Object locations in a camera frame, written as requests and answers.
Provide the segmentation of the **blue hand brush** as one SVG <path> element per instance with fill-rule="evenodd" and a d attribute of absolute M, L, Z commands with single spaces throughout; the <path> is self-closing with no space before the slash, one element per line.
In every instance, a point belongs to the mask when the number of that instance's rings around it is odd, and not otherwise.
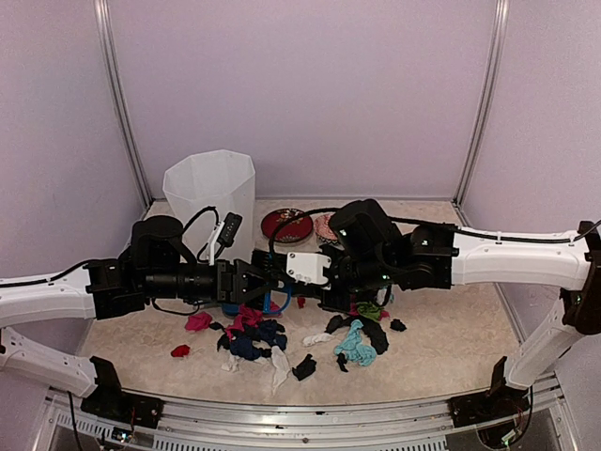
<path fill-rule="evenodd" d="M 260 303 L 262 313 L 279 317 L 289 307 L 292 299 L 291 286 L 285 274 L 286 254 L 272 255 L 267 251 L 254 250 L 252 263 L 269 277 L 271 285 Z"/>

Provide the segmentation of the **blue dustpan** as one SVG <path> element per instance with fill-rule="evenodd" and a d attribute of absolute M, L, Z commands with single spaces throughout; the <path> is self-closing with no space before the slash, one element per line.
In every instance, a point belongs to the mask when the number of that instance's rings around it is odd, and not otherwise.
<path fill-rule="evenodd" d="M 225 316 L 235 317 L 240 313 L 241 304 L 222 303 L 221 310 Z"/>

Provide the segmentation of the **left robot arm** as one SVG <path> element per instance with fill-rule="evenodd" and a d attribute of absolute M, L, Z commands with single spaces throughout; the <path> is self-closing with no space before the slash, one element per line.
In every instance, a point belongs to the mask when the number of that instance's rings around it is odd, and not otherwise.
<path fill-rule="evenodd" d="M 188 304 L 244 304 L 277 282 L 243 261 L 200 262 L 184 244 L 185 227 L 171 216 L 135 223 L 117 258 L 91 259 L 60 274 L 11 279 L 1 285 L 1 368 L 79 398 L 93 396 L 114 418 L 131 409 L 113 364 L 52 349 L 15 332 L 47 319 L 113 319 L 161 299 Z"/>

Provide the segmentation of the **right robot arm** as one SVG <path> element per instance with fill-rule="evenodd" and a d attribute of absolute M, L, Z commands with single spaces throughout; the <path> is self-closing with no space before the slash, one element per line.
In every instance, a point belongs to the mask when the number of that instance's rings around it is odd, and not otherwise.
<path fill-rule="evenodd" d="M 374 199 L 338 209 L 329 227 L 342 252 L 327 257 L 316 273 L 320 285 L 347 292 L 396 285 L 403 290 L 448 289 L 475 284 L 556 287 L 558 301 L 518 351 L 495 366 L 483 412 L 499 417 L 516 403 L 517 392 L 586 335 L 600 332 L 600 236 L 595 224 L 555 234 L 481 231 L 453 224 L 412 220 L 404 234 L 400 218 Z"/>

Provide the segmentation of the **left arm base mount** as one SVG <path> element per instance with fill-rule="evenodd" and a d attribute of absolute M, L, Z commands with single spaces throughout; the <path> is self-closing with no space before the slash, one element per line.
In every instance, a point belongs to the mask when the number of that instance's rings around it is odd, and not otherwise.
<path fill-rule="evenodd" d="M 96 370 L 96 388 L 90 395 L 82 397 L 80 409 L 134 427 L 156 429 L 162 416 L 163 401 L 124 391 L 110 361 L 93 356 L 90 362 Z"/>

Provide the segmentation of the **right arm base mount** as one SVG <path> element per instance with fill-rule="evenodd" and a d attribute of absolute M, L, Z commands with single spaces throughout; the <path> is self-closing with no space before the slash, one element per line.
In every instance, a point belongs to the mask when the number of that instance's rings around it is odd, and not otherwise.
<path fill-rule="evenodd" d="M 493 368 L 491 384 L 487 390 L 448 400 L 455 428 L 472 426 L 528 411 L 530 389 L 516 389 L 507 385 L 503 374 L 507 357 L 502 357 Z"/>

